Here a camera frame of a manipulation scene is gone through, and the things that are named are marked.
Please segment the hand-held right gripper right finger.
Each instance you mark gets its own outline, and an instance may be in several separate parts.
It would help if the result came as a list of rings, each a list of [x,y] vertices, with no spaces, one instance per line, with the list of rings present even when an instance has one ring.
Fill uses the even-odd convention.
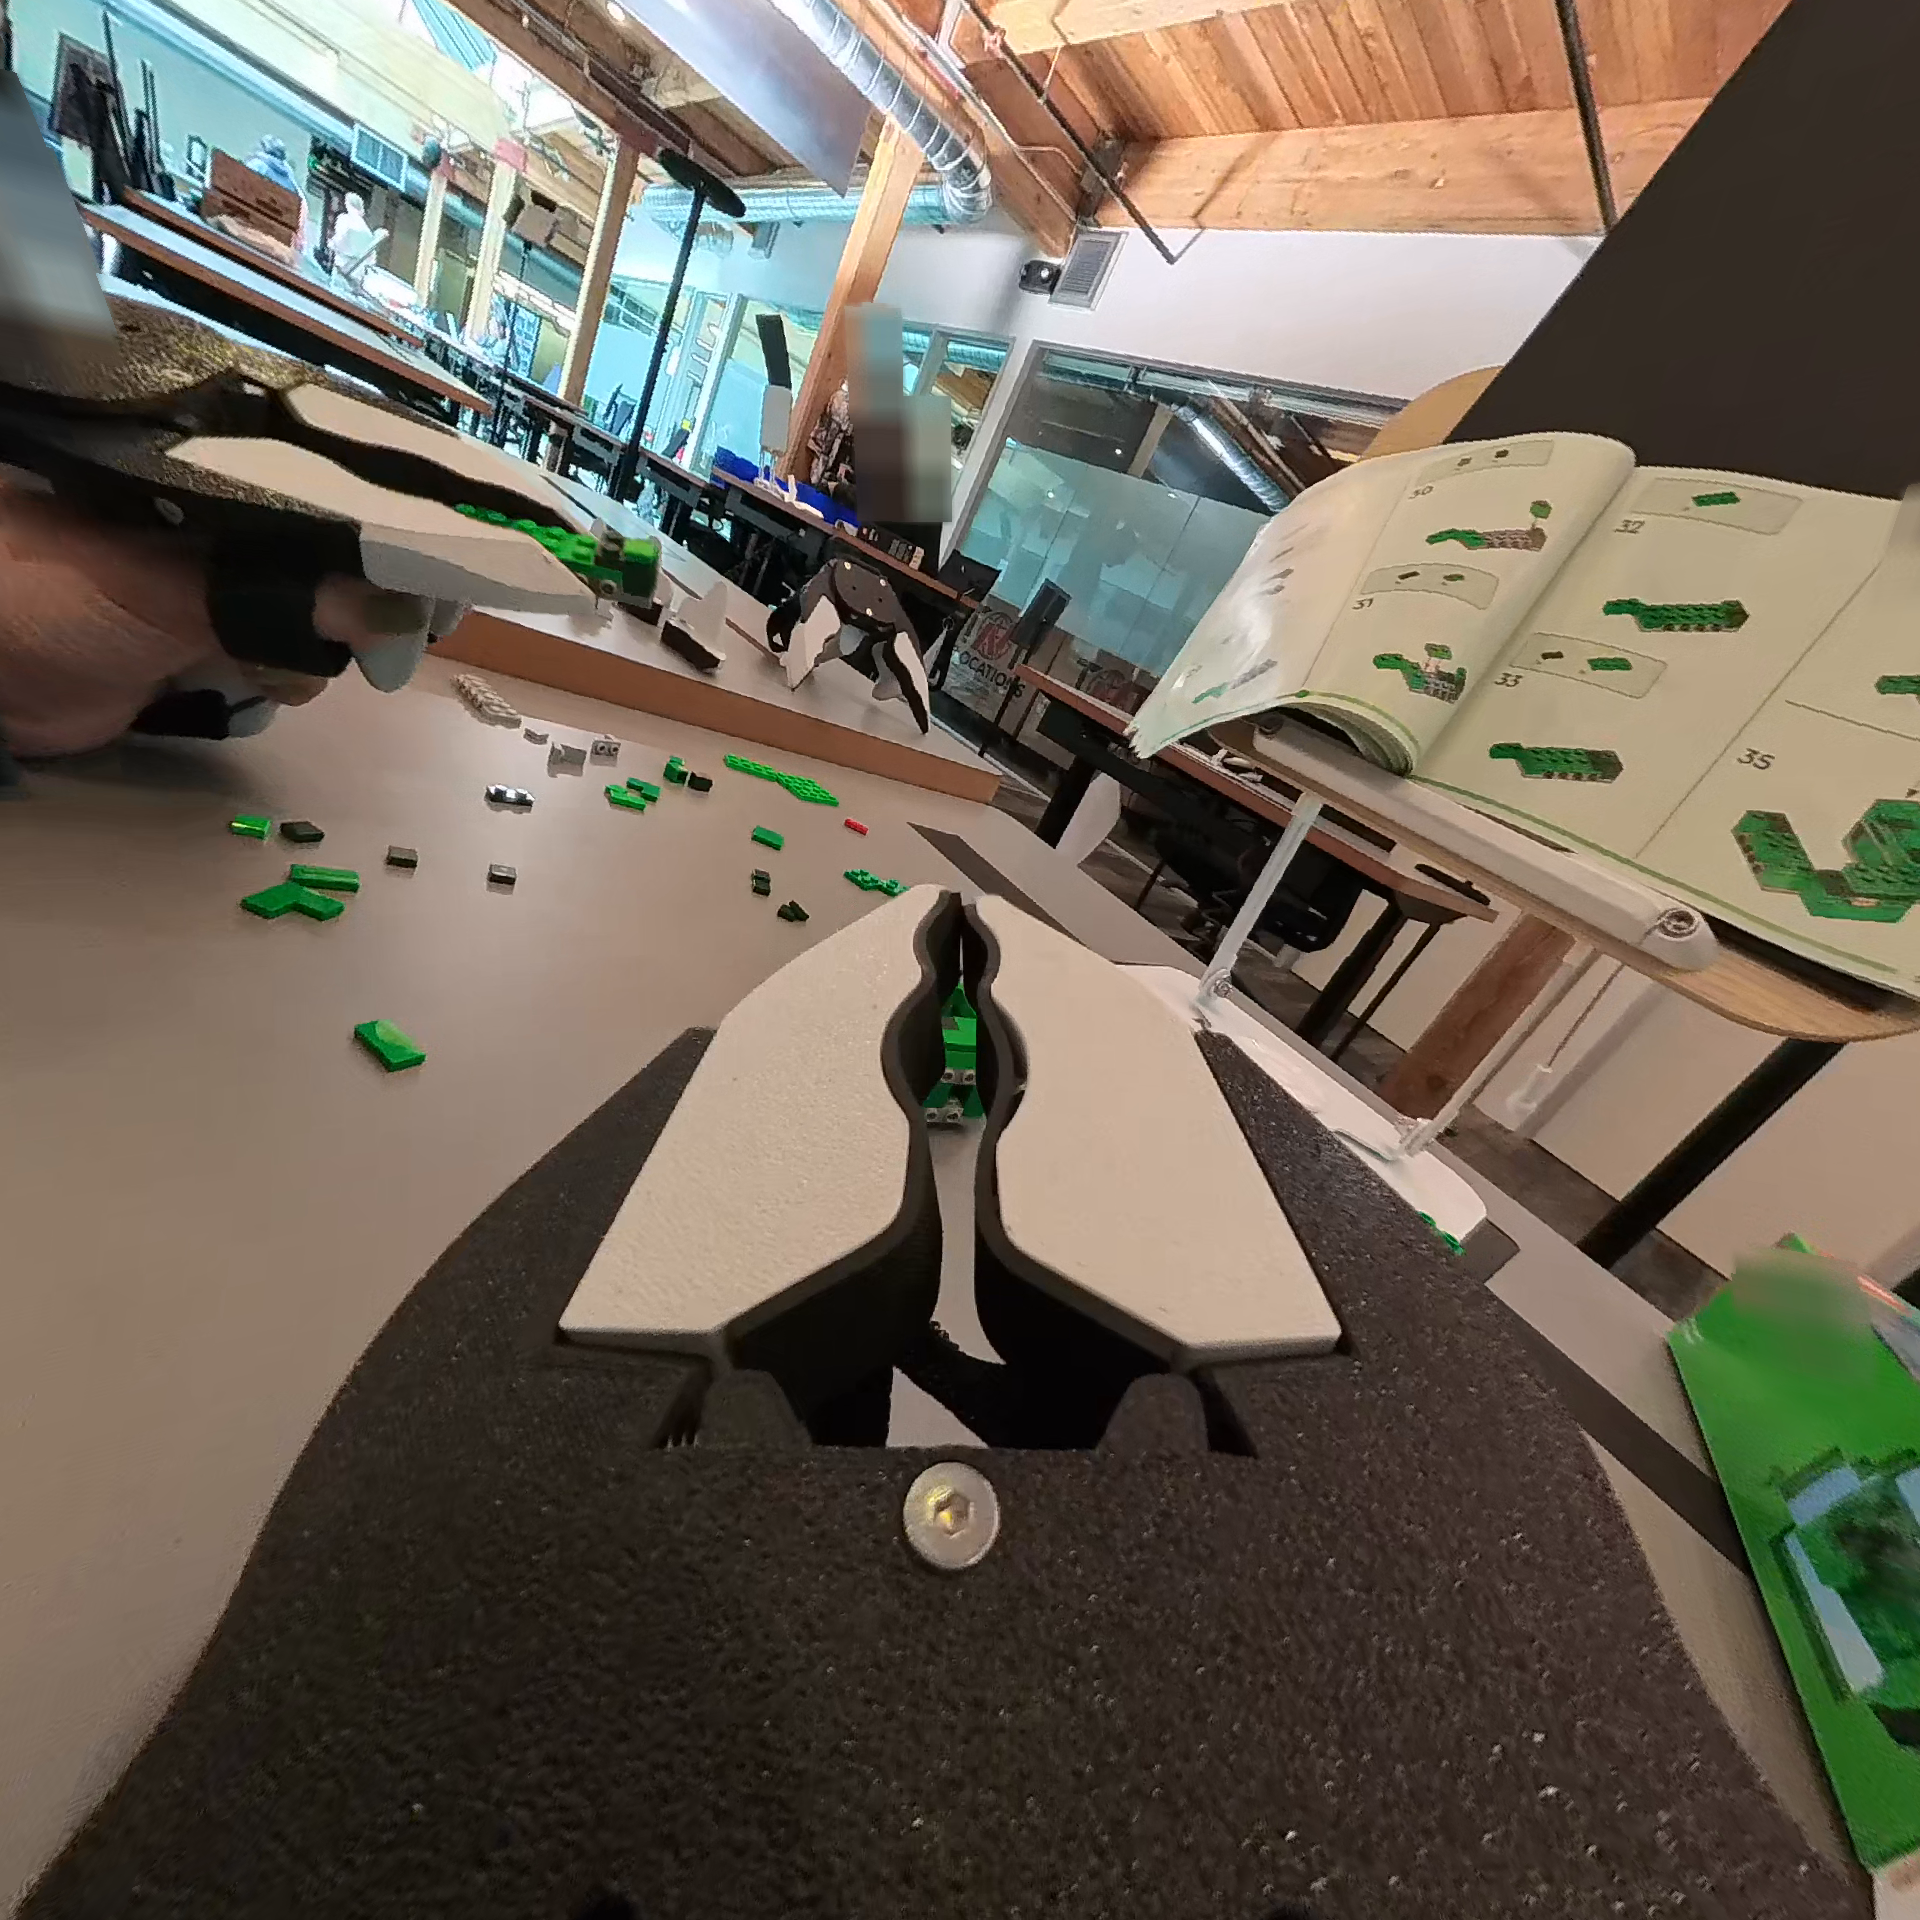
[[[1196,1043],[1136,972],[979,896],[1009,1046],[979,1223],[1002,1267],[1167,1367],[1319,1357],[1340,1322]]]

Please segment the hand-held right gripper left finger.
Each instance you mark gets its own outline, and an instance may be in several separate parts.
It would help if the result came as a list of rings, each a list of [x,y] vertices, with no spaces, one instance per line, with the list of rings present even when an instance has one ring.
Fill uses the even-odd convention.
[[[880,1359],[927,1315],[943,1232],[919,1097],[959,905],[915,885],[732,1009],[563,1305],[569,1343]]]

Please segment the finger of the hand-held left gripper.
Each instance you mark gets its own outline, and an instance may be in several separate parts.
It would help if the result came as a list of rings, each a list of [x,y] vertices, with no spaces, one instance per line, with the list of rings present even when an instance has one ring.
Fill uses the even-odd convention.
[[[362,575],[377,589],[500,610],[572,615],[595,602],[595,590],[539,540],[383,487],[295,443],[189,437],[165,452],[165,463],[177,476],[195,469],[270,493],[307,516],[352,522]]]
[[[285,509],[306,516],[349,516],[379,540],[477,555],[543,536],[589,555],[605,543],[602,522],[539,469],[323,383],[283,392],[283,443],[312,455],[299,476],[283,480]]]

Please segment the green brick assembly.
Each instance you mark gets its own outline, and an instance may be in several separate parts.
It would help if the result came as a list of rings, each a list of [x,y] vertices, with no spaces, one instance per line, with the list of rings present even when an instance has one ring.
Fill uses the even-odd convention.
[[[453,509],[477,522],[515,529],[539,543],[563,567],[595,590],[595,600],[619,605],[642,623],[659,619],[659,540],[623,536],[605,522],[577,532],[563,522],[509,516],[485,505]]]

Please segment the green brick piece grey studs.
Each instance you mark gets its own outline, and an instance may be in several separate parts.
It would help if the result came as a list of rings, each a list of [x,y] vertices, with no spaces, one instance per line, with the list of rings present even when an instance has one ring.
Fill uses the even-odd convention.
[[[977,1012],[963,982],[952,987],[939,1009],[939,1043],[939,1076],[923,1099],[925,1123],[963,1125],[979,1120],[986,1102],[977,1076]]]

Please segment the person's left hand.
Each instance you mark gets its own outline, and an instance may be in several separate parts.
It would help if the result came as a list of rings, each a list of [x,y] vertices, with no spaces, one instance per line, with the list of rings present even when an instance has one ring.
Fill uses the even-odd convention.
[[[3,765],[127,735],[252,736],[325,686],[220,647],[192,547],[3,480]]]

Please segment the long dark table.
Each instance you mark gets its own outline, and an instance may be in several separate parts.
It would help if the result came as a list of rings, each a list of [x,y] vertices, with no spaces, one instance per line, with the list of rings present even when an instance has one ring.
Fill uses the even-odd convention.
[[[372,322],[349,319],[330,306],[123,206],[83,203],[79,213],[109,243],[109,290],[140,287],[256,346],[352,376],[432,420],[456,422],[460,413],[479,420],[495,413],[485,395]]]

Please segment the brown table black legs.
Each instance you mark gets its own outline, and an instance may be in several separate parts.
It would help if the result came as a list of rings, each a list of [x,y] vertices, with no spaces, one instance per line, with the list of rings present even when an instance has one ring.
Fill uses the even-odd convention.
[[[1163,823],[1192,827],[1235,823],[1245,832],[1270,832],[1276,842],[1290,823],[1296,793],[1282,782],[1229,772],[1223,760],[1189,746],[1170,746],[1156,756],[1136,756],[1126,742],[1127,717],[1120,707],[1029,663],[1017,669],[1017,680],[1043,699],[1043,740],[1067,753],[1067,769],[1045,802],[1039,823],[1039,836],[1056,850],[1067,847],[1067,823],[1079,813],[1083,802],[1093,799],[1106,786],[1117,789],[1120,823],[1136,832],[1152,847],[1149,882],[1177,882],[1152,840],[1152,832]],[[1312,825],[1306,846],[1327,850],[1360,872],[1366,876],[1360,900],[1372,896],[1380,903],[1375,922],[1349,947],[1349,956],[1316,992],[1296,1026],[1306,1043],[1337,1060],[1443,929],[1455,922],[1495,922],[1497,905],[1469,879],[1420,859],[1377,827],[1363,827],[1355,816],[1335,807],[1325,807],[1319,823]],[[1276,943],[1270,943],[1270,953],[1276,962],[1285,956],[1312,956]]]

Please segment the black and white gripper tool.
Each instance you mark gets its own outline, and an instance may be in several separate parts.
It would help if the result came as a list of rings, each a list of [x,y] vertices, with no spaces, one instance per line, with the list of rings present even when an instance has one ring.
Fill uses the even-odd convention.
[[[930,695],[916,632],[886,576],[852,560],[826,563],[766,615],[766,650],[786,687],[805,686],[823,663],[845,663],[873,699],[897,699],[919,735],[930,732]]]

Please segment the white book stand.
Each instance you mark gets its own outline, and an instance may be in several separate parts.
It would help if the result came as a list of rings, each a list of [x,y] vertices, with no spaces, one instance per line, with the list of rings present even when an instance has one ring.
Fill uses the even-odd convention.
[[[1296,859],[1325,807],[1390,835],[1405,850],[1440,862],[1526,916],[1570,936],[1576,952],[1607,953],[1619,969],[1697,997],[1722,985],[1735,960],[1713,925],[1690,905],[1656,895],[1613,862],[1597,862],[1560,842],[1447,799],[1416,779],[1399,779],[1356,756],[1327,735],[1279,719],[1253,736],[1253,756],[1296,789],[1287,825],[1253,889],[1223,930],[1195,985],[1192,1016],[1207,1027],[1232,992],[1232,972],[1253,922]]]

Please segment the glass partition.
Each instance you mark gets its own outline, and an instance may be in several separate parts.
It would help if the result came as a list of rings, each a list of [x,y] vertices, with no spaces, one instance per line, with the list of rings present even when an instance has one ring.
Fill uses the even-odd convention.
[[[943,690],[1009,732],[1037,699],[1019,666],[1140,707],[1265,520],[1403,403],[1035,347],[956,540],[992,576]]]

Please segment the black panel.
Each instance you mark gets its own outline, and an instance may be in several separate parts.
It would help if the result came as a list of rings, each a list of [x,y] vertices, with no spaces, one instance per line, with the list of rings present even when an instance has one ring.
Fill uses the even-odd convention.
[[[1917,486],[1917,5],[1789,2],[1450,440]]]

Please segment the black ceiling pipe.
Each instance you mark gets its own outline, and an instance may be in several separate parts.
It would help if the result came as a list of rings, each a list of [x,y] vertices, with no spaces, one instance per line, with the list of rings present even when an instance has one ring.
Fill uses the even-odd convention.
[[[1580,19],[1580,9],[1570,0],[1552,2],[1553,23],[1560,35],[1560,49],[1565,57],[1570,102],[1576,112],[1576,127],[1582,139],[1582,155],[1587,159],[1587,177],[1597,199],[1600,233],[1607,236],[1616,229],[1619,206],[1613,193],[1613,172],[1605,150],[1605,127],[1600,119],[1592,53]]]

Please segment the wooden post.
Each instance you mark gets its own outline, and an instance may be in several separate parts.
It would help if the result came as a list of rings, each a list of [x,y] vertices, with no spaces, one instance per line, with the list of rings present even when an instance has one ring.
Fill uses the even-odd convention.
[[[882,119],[877,150],[863,183],[856,210],[840,250],[823,327],[803,372],[787,422],[787,447],[780,457],[780,475],[805,480],[812,475],[812,435],[826,420],[830,400],[847,379],[852,365],[852,307],[877,300],[880,279],[903,229],[912,190],[923,173],[923,150]]]

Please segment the silver ventilation duct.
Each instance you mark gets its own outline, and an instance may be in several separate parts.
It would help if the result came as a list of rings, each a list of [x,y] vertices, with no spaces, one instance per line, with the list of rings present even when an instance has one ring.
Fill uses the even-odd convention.
[[[975,225],[993,207],[982,139],[916,66],[892,57],[840,2],[773,2],[856,95],[877,107],[933,172],[943,225]]]

